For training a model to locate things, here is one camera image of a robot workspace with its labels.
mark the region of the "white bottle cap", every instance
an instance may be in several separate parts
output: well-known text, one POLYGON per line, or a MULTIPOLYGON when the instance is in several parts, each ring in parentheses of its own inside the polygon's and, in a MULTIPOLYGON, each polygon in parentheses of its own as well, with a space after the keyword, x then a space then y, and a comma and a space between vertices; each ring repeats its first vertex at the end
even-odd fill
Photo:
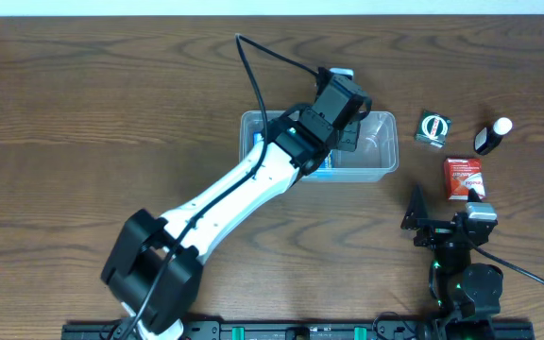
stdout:
POLYGON ((507 132, 511 130, 513 127, 513 123, 511 123, 511 120, 509 118, 499 118, 495 122, 495 124, 492 126, 492 129, 495 131, 495 133, 502 135, 505 135, 507 132))

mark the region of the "robotic arm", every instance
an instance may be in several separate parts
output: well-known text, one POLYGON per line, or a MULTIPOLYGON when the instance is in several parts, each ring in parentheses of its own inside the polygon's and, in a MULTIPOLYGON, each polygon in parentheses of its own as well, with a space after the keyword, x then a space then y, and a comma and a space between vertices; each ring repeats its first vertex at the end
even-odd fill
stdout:
POLYGON ((268 122, 265 140, 209 189, 157 219, 140 210, 123 226, 101 280, 131 315, 146 303, 137 324, 145 339, 176 340, 182 335, 179 318, 196 299, 203 265, 234 228, 315 171, 332 149, 356 149, 360 121, 370 111, 371 99, 347 76, 319 72, 314 104, 295 105, 268 122), (359 112, 363 105, 364 114, 359 112), (294 112, 299 113, 297 120, 289 117, 294 112), (249 174, 266 143, 255 175, 216 200, 249 174), (191 226, 191 219, 211 204, 191 226), (171 261, 157 255, 161 248, 171 261))

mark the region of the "green box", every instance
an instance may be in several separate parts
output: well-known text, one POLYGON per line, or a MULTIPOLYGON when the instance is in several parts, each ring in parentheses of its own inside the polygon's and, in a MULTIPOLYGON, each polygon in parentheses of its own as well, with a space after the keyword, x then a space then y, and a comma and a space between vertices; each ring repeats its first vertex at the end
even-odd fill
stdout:
POLYGON ((416 129, 415 140, 442 147, 451 130, 451 119, 443 115, 424 110, 416 129))

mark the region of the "gray plastic container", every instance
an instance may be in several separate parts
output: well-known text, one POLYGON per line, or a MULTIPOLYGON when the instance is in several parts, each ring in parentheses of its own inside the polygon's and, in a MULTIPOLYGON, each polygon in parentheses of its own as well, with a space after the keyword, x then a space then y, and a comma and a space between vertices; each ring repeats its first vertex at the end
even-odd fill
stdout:
MULTIPOLYGON (((268 111, 268 120, 277 118, 281 110, 268 111)), ((254 135, 263 128, 258 110, 247 111, 241 121, 240 161, 251 150, 254 135)), ((332 168, 319 168, 304 181, 316 182, 376 182, 385 174, 398 169, 398 132, 396 119, 390 112, 372 111, 362 121, 358 147, 354 152, 331 152, 332 168)))

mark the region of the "wooden table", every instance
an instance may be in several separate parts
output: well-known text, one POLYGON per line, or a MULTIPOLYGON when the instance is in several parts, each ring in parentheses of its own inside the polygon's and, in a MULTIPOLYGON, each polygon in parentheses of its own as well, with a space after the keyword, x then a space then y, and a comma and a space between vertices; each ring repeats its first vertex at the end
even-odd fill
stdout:
MULTIPOLYGON (((99 274, 124 221, 199 194, 238 160, 257 109, 234 33, 308 65, 345 66, 391 111, 399 169, 378 183, 299 183, 207 263, 193 311, 226 319, 421 315, 432 252, 400 230, 413 185, 436 217, 442 161, 484 122, 515 129, 483 158, 499 225, 484 246, 544 278, 544 16, 0 18, 0 338, 55 339, 123 316, 99 274), (423 108, 453 121, 432 152, 423 108)), ((310 101, 309 75, 247 50, 269 109, 310 101)), ((474 261, 489 260, 474 254, 474 261)), ((504 269, 501 316, 544 337, 544 287, 504 269)))

